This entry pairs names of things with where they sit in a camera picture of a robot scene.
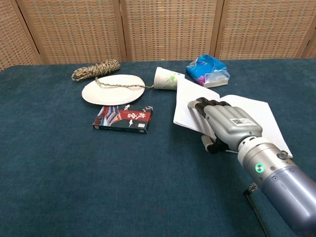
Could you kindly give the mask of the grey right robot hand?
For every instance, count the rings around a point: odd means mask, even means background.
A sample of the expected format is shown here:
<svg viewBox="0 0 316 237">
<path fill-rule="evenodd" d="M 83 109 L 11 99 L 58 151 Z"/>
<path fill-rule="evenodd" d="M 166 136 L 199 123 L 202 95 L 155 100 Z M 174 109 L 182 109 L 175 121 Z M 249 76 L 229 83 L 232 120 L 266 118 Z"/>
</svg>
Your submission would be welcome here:
<svg viewBox="0 0 316 237">
<path fill-rule="evenodd" d="M 189 102 L 188 108 L 197 110 L 213 130 L 215 138 L 202 136 L 205 149 L 211 154 L 239 152 L 245 139 L 262 136 L 262 127 L 249 114 L 225 101 L 200 97 Z"/>
</svg>

